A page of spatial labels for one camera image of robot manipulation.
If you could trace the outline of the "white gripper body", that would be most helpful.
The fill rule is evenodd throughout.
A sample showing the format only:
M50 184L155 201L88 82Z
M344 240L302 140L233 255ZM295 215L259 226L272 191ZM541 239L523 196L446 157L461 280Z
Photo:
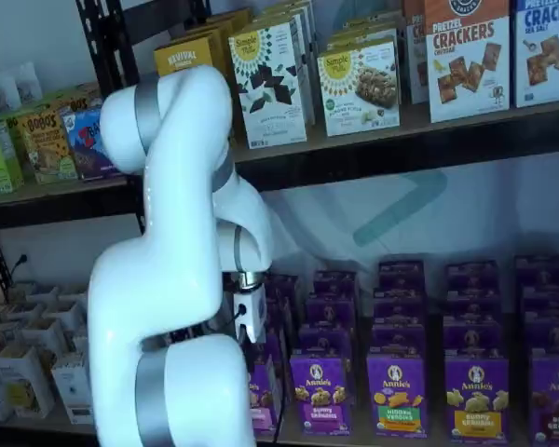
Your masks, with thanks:
M239 290L234 294L234 320L236 336L242 340L242 328L246 327L252 339L259 343L265 338L266 292L265 286L259 284L248 290Z

